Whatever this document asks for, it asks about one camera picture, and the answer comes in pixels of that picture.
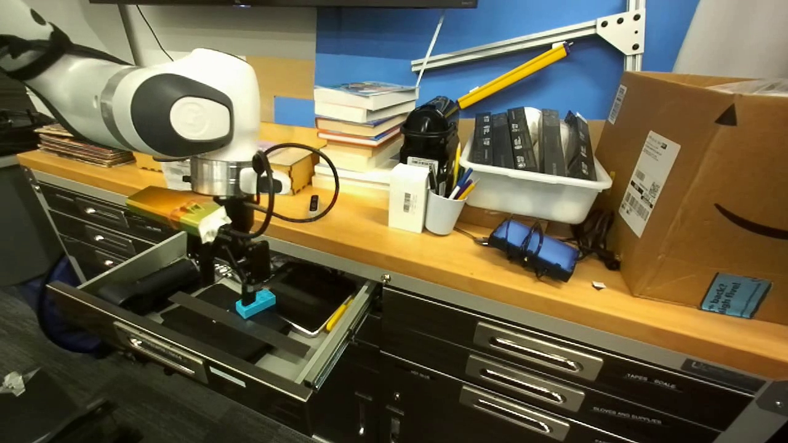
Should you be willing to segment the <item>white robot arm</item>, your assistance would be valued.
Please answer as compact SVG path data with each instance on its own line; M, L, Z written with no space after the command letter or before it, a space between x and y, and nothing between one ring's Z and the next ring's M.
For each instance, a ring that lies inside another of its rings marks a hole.
M132 66L75 45L24 0L0 0L0 71L41 101L50 117L88 144L188 161L190 189L215 197L236 239L252 229L259 155L259 85L248 63L193 50L174 63Z

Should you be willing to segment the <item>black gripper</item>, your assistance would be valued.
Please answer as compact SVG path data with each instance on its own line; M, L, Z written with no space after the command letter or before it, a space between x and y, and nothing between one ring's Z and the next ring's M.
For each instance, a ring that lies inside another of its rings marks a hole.
M260 234L269 229L269 219L260 226L254 225L256 202L248 197L220 199L220 210L227 223L220 225L211 242L199 242L195 253L199 257L199 298L215 285L215 262L225 262L242 278L242 303L254 303L259 284L270 273L269 245Z

